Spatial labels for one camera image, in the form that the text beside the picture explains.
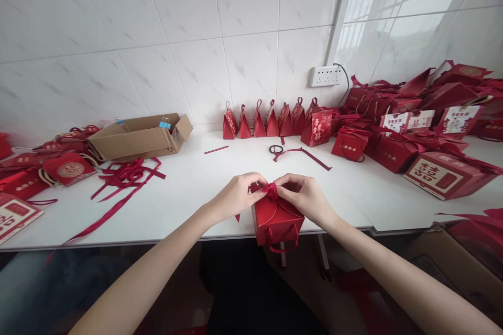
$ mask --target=hand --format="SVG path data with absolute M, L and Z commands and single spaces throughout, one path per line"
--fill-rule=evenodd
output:
M 246 208 L 266 196 L 262 190 L 248 193 L 250 184 L 258 182 L 260 187 L 267 186 L 266 179 L 259 173 L 237 175 L 203 207 L 214 215 L 215 223 L 231 216 L 239 215 Z
M 274 181 L 278 196 L 295 205 L 308 219 L 323 228 L 324 221 L 338 217 L 316 180 L 297 174 L 286 174 Z

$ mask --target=white countertop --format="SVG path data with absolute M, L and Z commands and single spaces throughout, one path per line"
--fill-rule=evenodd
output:
M 232 176 L 250 171 L 261 173 L 268 181 L 286 174 L 314 176 L 334 210 L 359 229 L 379 233 L 410 232 L 424 229 L 433 221 L 455 219 L 435 213 L 477 213 L 503 205 L 503 177 L 497 177 L 477 193 L 445 202 L 393 174 L 369 157 L 355 163 L 332 155 L 335 139 L 309 148 L 300 137 L 285 138 L 285 149 L 303 147 L 326 165 L 325 170 L 302 152 L 289 152 L 274 162 L 269 146 L 281 144 L 279 138 L 223 140 L 220 132 L 195 133 L 181 151 L 160 157 L 161 173 L 140 189 L 109 221 L 90 235 L 72 241 L 67 247 L 114 244 L 155 243 L 175 230 L 202 204 L 213 198 Z M 474 137 L 465 139 L 471 145 L 468 155 L 503 166 L 502 145 Z M 228 145 L 229 148 L 204 154 Z M 148 161 L 154 167 L 154 161 Z M 112 206 L 132 190 L 128 188 L 113 198 L 98 203 L 115 188 L 108 187 L 93 201 L 91 195 L 103 181 L 90 177 L 71 187 L 47 189 L 32 200 L 57 198 L 45 214 L 26 229 L 0 245 L 0 251 L 50 249 L 79 233 L 101 218 Z M 321 232 L 305 220 L 301 232 Z M 238 223 L 234 218 L 217 224 L 203 238 L 225 239 L 253 237 L 251 210 L 247 209 Z

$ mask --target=power outlet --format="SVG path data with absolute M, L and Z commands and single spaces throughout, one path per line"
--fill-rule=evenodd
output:
M 314 67 L 309 79 L 309 86 L 318 87 L 340 85 L 343 76 L 344 72 L 342 72 L 341 67 L 337 65 Z

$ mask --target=dark fabric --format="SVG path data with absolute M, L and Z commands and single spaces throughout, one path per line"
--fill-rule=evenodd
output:
M 214 296 L 207 335 L 327 334 L 253 238 L 203 242 L 200 276 Z

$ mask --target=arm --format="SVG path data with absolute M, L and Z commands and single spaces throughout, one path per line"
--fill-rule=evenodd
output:
M 155 245 L 94 303 L 70 331 L 79 334 L 132 334 L 166 282 L 200 237 L 213 225 L 241 213 L 265 196 L 248 193 L 248 186 L 267 181 L 258 173 L 234 177 L 210 202 L 199 208 L 173 233 Z
M 314 178 L 287 174 L 278 195 L 335 238 L 428 333 L 502 334 L 463 297 L 341 219 Z

